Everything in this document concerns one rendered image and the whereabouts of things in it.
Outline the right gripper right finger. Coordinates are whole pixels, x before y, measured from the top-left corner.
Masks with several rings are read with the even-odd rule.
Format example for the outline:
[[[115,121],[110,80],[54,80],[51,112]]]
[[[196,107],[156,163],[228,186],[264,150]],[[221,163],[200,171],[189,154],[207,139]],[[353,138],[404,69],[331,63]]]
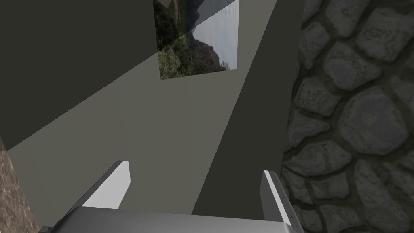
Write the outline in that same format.
[[[260,199],[266,221],[280,222],[277,233],[304,233],[301,223],[274,171],[264,170],[260,185]]]

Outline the landscape picture on wall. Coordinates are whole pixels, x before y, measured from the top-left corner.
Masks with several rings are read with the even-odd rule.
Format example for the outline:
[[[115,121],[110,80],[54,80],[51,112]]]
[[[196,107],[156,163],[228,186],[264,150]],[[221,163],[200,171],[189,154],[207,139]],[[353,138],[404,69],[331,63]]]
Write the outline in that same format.
[[[240,0],[153,0],[160,79],[237,68]]]

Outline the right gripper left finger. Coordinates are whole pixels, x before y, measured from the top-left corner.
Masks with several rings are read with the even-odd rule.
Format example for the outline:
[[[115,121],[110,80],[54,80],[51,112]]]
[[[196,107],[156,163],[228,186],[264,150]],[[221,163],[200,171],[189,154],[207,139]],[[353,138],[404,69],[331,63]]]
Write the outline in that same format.
[[[80,206],[118,209],[130,183],[129,162],[118,160],[86,191],[67,214]]]

